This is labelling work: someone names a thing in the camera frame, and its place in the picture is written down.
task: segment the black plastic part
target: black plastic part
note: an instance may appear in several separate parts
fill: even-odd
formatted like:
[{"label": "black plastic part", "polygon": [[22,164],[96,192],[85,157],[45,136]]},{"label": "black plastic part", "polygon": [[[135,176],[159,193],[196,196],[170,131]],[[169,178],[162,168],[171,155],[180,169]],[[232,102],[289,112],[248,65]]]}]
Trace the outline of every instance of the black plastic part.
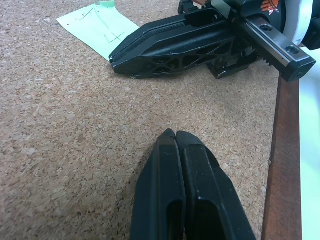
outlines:
[{"label": "black plastic part", "polygon": [[198,10],[198,7],[194,6],[194,2],[191,0],[182,0],[179,2],[178,14],[189,13]]},{"label": "black plastic part", "polygon": [[255,240],[236,190],[196,136],[167,129],[136,184],[130,240]]},{"label": "black plastic part", "polygon": [[188,240],[255,240],[236,190],[211,151],[194,135],[178,131],[186,193]]},{"label": "black plastic part", "polygon": [[156,141],[137,183],[131,240],[182,240],[186,195],[175,133]]},{"label": "black plastic part", "polygon": [[205,8],[142,26],[109,58],[116,73],[136,78],[177,74],[207,63],[219,74],[231,65],[236,72],[242,62],[254,63],[257,56],[242,57],[246,48],[220,13]]}]

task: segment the brown wooden edge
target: brown wooden edge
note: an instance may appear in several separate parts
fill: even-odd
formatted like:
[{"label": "brown wooden edge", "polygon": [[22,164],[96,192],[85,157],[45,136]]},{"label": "brown wooden edge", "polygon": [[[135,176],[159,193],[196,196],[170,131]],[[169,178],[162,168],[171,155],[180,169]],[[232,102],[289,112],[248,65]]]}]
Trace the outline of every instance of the brown wooden edge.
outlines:
[{"label": "brown wooden edge", "polygon": [[299,81],[279,77],[263,240],[301,240]]}]

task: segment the green object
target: green object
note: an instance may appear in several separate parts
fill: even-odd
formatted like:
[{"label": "green object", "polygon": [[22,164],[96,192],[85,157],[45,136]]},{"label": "green object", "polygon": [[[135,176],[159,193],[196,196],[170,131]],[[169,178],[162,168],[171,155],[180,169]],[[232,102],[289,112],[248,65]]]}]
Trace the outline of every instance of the green object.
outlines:
[{"label": "green object", "polygon": [[118,12],[115,1],[97,1],[57,21],[108,61],[113,50],[139,28]]}]

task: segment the cork board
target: cork board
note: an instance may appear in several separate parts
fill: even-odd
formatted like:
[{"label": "cork board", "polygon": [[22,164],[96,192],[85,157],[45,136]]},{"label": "cork board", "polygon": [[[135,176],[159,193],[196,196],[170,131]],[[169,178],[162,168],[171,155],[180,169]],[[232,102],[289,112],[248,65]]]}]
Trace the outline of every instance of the cork board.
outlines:
[{"label": "cork board", "polygon": [[[0,9],[0,234],[4,239],[129,238],[136,180],[166,129],[215,154],[261,236],[278,72],[216,80],[200,66],[134,80],[55,19],[92,2],[8,1]],[[139,26],[178,1],[118,0]]]}]

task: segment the paper sheet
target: paper sheet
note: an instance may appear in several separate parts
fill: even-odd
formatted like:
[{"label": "paper sheet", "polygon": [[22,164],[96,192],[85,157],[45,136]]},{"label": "paper sheet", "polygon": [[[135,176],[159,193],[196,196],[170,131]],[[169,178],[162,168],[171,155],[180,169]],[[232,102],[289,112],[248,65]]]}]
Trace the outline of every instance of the paper sheet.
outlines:
[{"label": "paper sheet", "polygon": [[57,21],[108,61],[113,50],[139,28],[118,12],[115,1],[97,1]]}]

